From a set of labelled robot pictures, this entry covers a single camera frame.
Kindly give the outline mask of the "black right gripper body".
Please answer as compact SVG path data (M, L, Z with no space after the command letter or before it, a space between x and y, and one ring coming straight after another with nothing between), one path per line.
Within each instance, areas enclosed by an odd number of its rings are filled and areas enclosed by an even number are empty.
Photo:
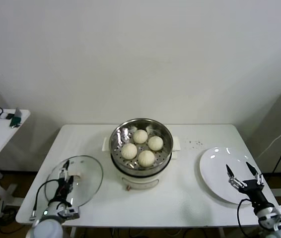
M263 184L258 184L254 179L245 180L244 183L247 184L247 186L240 187L239 192L249 197L254 211L261 211L266 208L274 207L262 193L264 188Z

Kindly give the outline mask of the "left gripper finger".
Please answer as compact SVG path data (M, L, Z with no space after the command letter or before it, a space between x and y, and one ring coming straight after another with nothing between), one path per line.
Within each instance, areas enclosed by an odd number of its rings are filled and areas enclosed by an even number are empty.
M66 162L62 165L60 168L60 178L61 179L67 179L68 178L68 168L69 168L70 162L69 160L66 160Z

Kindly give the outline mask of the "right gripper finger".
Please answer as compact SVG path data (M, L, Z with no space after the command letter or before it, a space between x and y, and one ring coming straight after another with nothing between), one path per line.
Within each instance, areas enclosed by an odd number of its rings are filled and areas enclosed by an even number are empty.
M231 170L231 168L228 166L228 164L226 164L226 169L227 169L227 174L229 177L228 182L234 187L234 188L240 188L241 187L241 183L240 181L234 176L233 171Z
M246 162L248 169L250 170L251 174L253 175L253 179L246 180L245 183L247 185L253 184L258 186L264 185L264 177L262 174L259 174L256 168L251 165L249 162Z

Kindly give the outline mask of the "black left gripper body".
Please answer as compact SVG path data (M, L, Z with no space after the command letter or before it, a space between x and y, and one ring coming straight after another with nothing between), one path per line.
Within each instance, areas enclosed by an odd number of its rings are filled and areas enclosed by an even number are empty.
M66 201L68 194L73 189L73 176L70 176L68 180L64 178L58 179L58 188L56 190L56 199L58 201Z

